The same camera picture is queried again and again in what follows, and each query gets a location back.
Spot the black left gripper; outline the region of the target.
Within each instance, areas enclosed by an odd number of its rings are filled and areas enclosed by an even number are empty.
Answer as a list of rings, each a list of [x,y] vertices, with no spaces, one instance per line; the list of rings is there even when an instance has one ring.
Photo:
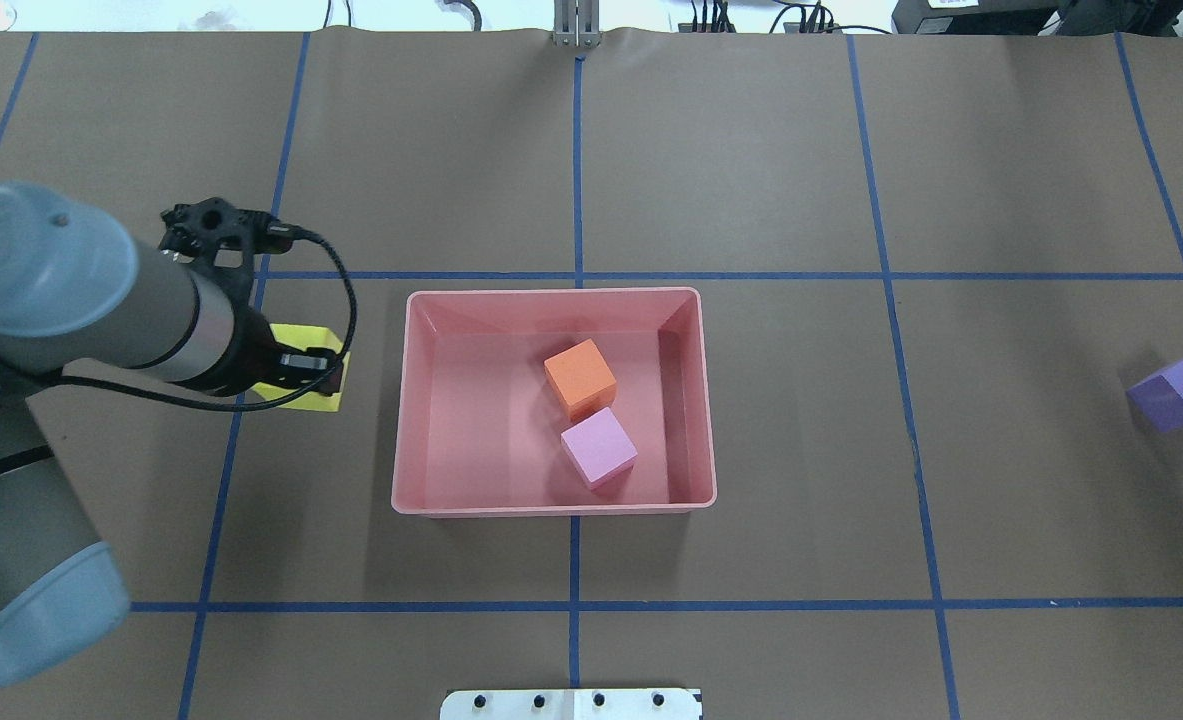
[[[257,384],[341,393],[338,351],[284,345],[251,305],[257,258],[291,247],[291,238],[274,229],[280,223],[274,214],[206,199],[174,205],[160,218],[159,249],[185,258],[198,299],[188,337],[159,364],[180,372],[175,385],[213,397],[233,397]]]

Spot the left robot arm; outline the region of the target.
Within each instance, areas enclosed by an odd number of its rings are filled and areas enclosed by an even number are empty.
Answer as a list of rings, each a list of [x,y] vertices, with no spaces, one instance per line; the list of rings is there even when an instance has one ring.
[[[251,414],[338,395],[358,301],[325,236],[220,197],[162,210],[156,246],[108,210],[0,183],[0,688],[115,633],[131,597],[35,413],[89,389]],[[291,345],[253,305],[258,260],[311,244],[347,299],[336,340]]]

